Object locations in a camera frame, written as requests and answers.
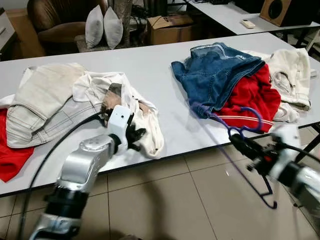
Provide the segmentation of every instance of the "floor tile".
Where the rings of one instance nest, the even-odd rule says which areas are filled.
[[[318,144],[318,146],[316,146],[310,153],[315,155],[316,157],[320,158],[320,144]],[[316,171],[320,172],[320,164],[317,161],[313,160],[309,156],[305,156],[300,161],[300,163],[305,164],[305,165],[315,169]]]
[[[233,161],[246,158],[232,145],[224,146],[223,149]],[[209,168],[229,162],[218,148],[188,153],[184,157],[190,171]]]
[[[26,213],[24,239],[28,239],[35,227],[36,221],[45,209],[28,211]],[[15,240],[18,232],[20,214],[11,218],[7,240]],[[89,197],[82,214],[82,224],[75,240],[109,240],[109,210],[108,194]]]
[[[91,196],[82,214],[79,234],[74,240],[109,240],[108,194]]]
[[[150,162],[109,173],[108,190],[114,191],[187,172],[189,169],[181,156]]]
[[[111,239],[215,240],[190,173],[109,192]]]
[[[47,202],[44,201],[44,197],[53,192],[54,187],[45,187],[41,189],[34,190],[31,194],[31,198],[28,204],[27,211],[45,208]],[[22,211],[22,205],[25,202],[25,193],[20,193],[16,195],[16,201],[13,208],[13,214],[19,214]]]
[[[266,187],[249,160],[238,161],[242,171],[262,191]],[[317,240],[303,216],[293,207],[282,185],[277,184],[278,209],[269,209],[231,164],[191,173],[219,240]]]
[[[14,209],[15,205],[15,199],[15,195],[0,197],[0,218],[12,214],[12,210]]]
[[[254,139],[254,141],[257,142],[258,144],[260,144],[261,146],[265,147],[268,144],[272,143],[272,138],[269,135],[269,136],[264,136],[264,137],[261,137],[261,138]]]
[[[318,132],[316,130],[314,130],[314,128],[312,126],[308,126],[308,130],[314,135],[314,136],[318,136]]]
[[[44,209],[38,209],[34,211],[28,211],[25,218],[25,227],[23,231],[23,239],[27,240],[31,236],[35,224]],[[6,240],[16,240],[18,234],[18,226],[20,222],[20,214],[12,215]]]
[[[314,222],[311,214],[307,211],[307,209],[304,206],[300,207],[299,209],[301,210],[303,215],[308,219],[308,221],[312,225],[313,229],[315,231],[317,231],[318,235],[320,236],[319,226],[317,226],[317,224]]]
[[[107,174],[98,175],[95,180],[94,186],[89,194],[89,196],[94,196],[98,194],[103,194],[108,191],[108,176]]]
[[[9,222],[10,216],[0,217],[0,239],[5,239]]]
[[[315,138],[315,135],[309,130],[309,127],[299,129],[299,133],[301,145],[307,145]]]

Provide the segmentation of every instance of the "wall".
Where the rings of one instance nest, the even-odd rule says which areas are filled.
[[[28,0],[0,0],[0,7],[5,10],[8,9],[24,9],[27,7]],[[176,3],[183,3],[183,0],[175,0]]]
[[[24,9],[27,7],[28,0],[0,0],[0,7],[8,9]]]

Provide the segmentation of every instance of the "red shirt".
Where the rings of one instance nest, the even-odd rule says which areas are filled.
[[[261,115],[261,130],[267,133],[273,125],[272,120],[280,102],[280,94],[271,88],[269,67],[265,64],[253,76],[244,76],[240,79],[228,101],[216,114],[229,126],[256,128],[257,117],[252,112],[240,111],[241,107],[250,107]]]
[[[34,147],[10,148],[7,146],[7,109],[0,109],[0,179],[4,182],[16,176],[34,152]]]

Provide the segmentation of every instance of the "purple clothes hanger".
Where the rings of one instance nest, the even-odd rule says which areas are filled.
[[[247,126],[242,126],[242,127],[229,126],[217,114],[206,110],[200,103],[194,102],[191,106],[191,109],[195,109],[195,107],[202,108],[209,119],[216,120],[217,122],[224,125],[226,127],[226,129],[228,130],[229,137],[231,137],[231,130],[237,131],[243,139],[245,138],[245,136],[243,134],[244,130],[249,131],[249,132],[253,132],[253,133],[260,133],[261,132],[262,118],[261,118],[260,114],[255,109],[253,109],[251,107],[242,106],[240,108],[240,110],[241,110],[241,112],[244,112],[244,111],[251,112],[256,116],[256,118],[258,119],[258,125],[255,128],[251,128],[251,127],[247,127]]]
[[[196,115],[196,113],[192,110],[192,109],[196,109],[196,108],[202,108],[204,110],[204,113],[207,115],[207,117],[209,119],[213,119],[216,120],[217,122],[221,123],[222,125],[224,125],[227,130],[228,130],[228,135],[229,138],[231,137],[231,131],[235,130],[237,131],[240,136],[244,139],[245,136],[243,134],[243,131],[249,131],[249,132],[253,132],[253,133],[259,133],[261,132],[261,127],[262,127],[262,118],[260,116],[260,114],[254,110],[251,107],[247,107],[247,106],[243,106],[241,107],[241,112],[243,111],[249,111],[252,112],[258,119],[258,125],[255,128],[251,128],[251,127],[247,127],[247,126],[242,126],[242,127],[236,127],[236,126],[229,126],[225,121],[223,121],[217,114],[215,114],[214,112],[210,112],[208,111],[205,107],[203,107],[200,103],[196,103],[194,102],[191,106],[191,111]],[[220,151],[225,155],[225,157],[229,160],[229,162],[235,167],[235,169],[240,173],[240,175],[244,178],[244,180],[249,184],[249,186],[255,191],[255,193],[260,197],[260,199],[263,201],[263,203],[270,209],[277,209],[278,204],[276,201],[273,201],[272,205],[269,204],[265,197],[269,196],[269,195],[273,195],[273,190],[270,186],[270,183],[268,181],[268,179],[265,176],[262,176],[262,179],[266,185],[267,188],[267,192],[264,193],[260,193],[255,186],[250,182],[250,180],[246,177],[246,175],[240,170],[240,168],[234,163],[234,161],[230,158],[230,156],[226,153],[226,151],[221,148],[218,144],[218,141],[215,139],[215,137],[213,136],[213,134],[206,128],[203,127],[204,130],[206,131],[206,133],[209,135],[209,137],[218,145],[218,148],[220,149]]]

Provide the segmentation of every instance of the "denim jeans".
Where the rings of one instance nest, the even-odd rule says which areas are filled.
[[[265,62],[216,42],[190,50],[184,62],[171,63],[176,79],[187,92],[190,107],[200,118],[204,112],[220,110],[230,97],[238,81],[254,75]]]

